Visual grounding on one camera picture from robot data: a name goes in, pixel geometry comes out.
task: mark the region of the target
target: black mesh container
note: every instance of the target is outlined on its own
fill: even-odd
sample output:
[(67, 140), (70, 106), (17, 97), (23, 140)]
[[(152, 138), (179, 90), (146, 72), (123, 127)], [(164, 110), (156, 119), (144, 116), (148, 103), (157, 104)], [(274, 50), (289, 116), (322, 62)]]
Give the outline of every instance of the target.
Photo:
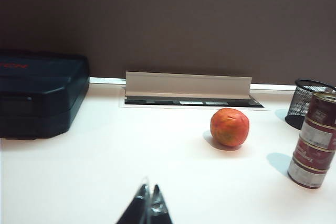
[(295, 84), (296, 89), (285, 120), (289, 125), (300, 130), (308, 112), (313, 93), (334, 93), (336, 92), (336, 88), (332, 85), (313, 80), (296, 80)]

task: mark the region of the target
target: white trim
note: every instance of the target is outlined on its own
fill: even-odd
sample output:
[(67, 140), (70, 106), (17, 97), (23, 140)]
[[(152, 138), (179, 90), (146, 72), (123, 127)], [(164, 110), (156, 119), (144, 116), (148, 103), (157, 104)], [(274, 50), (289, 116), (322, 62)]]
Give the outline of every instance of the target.
[(126, 85), (126, 79), (90, 77), (90, 83)]
[[(117, 85), (126, 85), (126, 79), (121, 78), (101, 78), (101, 77), (90, 77), (90, 83), (97, 84), (117, 84)], [(251, 93), (275, 93), (280, 92), (284, 93), (293, 93), (295, 91), (295, 85), (277, 85), (277, 84), (251, 84), (250, 92)]]

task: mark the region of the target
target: label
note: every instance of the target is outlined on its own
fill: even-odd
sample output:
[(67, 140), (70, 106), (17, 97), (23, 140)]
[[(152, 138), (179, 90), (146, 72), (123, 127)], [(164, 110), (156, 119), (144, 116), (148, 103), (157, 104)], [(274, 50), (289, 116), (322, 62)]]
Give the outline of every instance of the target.
[(206, 105), (229, 105), (227, 102), (205, 102)]
[(300, 137), (312, 145), (327, 149), (332, 138), (332, 133), (315, 129), (304, 122), (301, 128)]
[(197, 101), (180, 101), (180, 104), (203, 105), (203, 102), (197, 102)]
[(320, 187), (326, 175), (311, 173), (298, 166), (294, 160), (290, 162), (288, 173), (293, 180), (309, 187)]

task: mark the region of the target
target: soup can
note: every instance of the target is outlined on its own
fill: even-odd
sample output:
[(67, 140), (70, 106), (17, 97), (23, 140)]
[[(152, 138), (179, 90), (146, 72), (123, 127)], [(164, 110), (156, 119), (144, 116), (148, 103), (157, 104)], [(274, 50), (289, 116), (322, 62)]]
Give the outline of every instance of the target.
[(336, 127), (336, 93), (315, 92), (306, 117), (322, 125)]
[(299, 138), (293, 157), (307, 167), (326, 170), (329, 169), (334, 154), (335, 151), (318, 148)]
[(293, 157), (287, 173), (289, 177), (300, 186), (317, 189), (321, 187), (327, 171), (328, 170), (310, 168)]
[(326, 126), (306, 116), (300, 137), (316, 147), (336, 150), (336, 127)]

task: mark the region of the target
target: dark blue carrying case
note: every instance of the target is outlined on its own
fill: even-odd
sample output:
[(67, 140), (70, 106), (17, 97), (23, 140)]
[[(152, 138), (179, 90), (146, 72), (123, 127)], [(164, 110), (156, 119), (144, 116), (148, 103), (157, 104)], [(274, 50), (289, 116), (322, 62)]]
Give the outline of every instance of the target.
[(0, 137), (49, 138), (69, 130), (89, 87), (84, 56), (0, 51)]

